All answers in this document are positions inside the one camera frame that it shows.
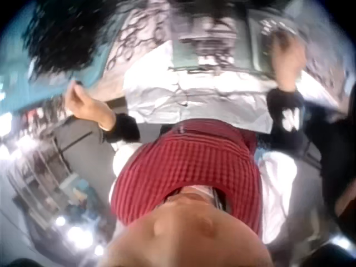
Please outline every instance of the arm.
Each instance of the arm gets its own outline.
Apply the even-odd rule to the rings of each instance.
[[[295,81],[305,67],[305,49],[296,36],[277,32],[272,45],[272,67],[278,88],[267,94],[267,107],[273,119],[271,148],[295,154],[301,148],[304,100]]]
[[[109,143],[139,142],[140,132],[134,118],[127,114],[115,114],[109,106],[92,99],[79,82],[72,81],[65,95],[66,107],[77,118],[98,123],[103,137]]]

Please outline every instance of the logo on sleeve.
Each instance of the logo on sleeve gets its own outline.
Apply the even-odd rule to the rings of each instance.
[[[300,128],[300,110],[295,108],[293,111],[290,109],[284,110],[282,112],[282,126],[283,128],[290,132],[292,129],[299,130]]]

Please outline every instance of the wrist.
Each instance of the wrist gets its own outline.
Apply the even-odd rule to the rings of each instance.
[[[295,79],[294,78],[276,78],[278,88],[284,92],[295,91]]]
[[[108,112],[108,114],[102,116],[102,120],[98,122],[98,125],[104,131],[111,131],[116,123],[116,115],[114,112]]]

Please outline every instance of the black sleeve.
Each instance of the black sleeve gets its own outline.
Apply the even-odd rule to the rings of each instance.
[[[267,94],[267,107],[273,119],[270,134],[272,150],[298,155],[303,147],[303,96],[295,92],[272,89]]]
[[[116,123],[109,132],[102,130],[103,140],[109,143],[124,140],[126,142],[139,142],[140,130],[136,120],[125,114],[116,114]]]

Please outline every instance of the white fabric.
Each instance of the white fabric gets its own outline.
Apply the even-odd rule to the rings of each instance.
[[[137,123],[175,124],[190,118],[212,118],[270,133],[272,118],[265,94],[276,87],[274,81],[233,71],[188,74],[170,67],[172,42],[167,41],[126,71],[123,92],[128,114]]]
[[[117,177],[120,174],[122,168],[125,166],[132,154],[134,154],[134,152],[139,149],[140,146],[142,146],[142,143],[126,143],[124,141],[120,141],[116,144],[120,144],[120,147],[117,148],[117,151],[112,161],[112,170],[116,178],[110,188],[109,203],[111,202],[111,196],[115,187]]]
[[[120,147],[114,156],[112,165],[116,176],[120,174],[125,163],[141,145],[140,143],[132,143]],[[258,162],[258,167],[263,188],[262,241],[268,244],[278,236],[282,224],[286,220],[291,188],[297,168],[290,156],[276,151],[263,154]],[[115,182],[110,189],[109,202],[111,202]],[[123,230],[122,224],[120,222],[118,224],[120,229]],[[120,232],[120,230],[115,229],[114,237]]]

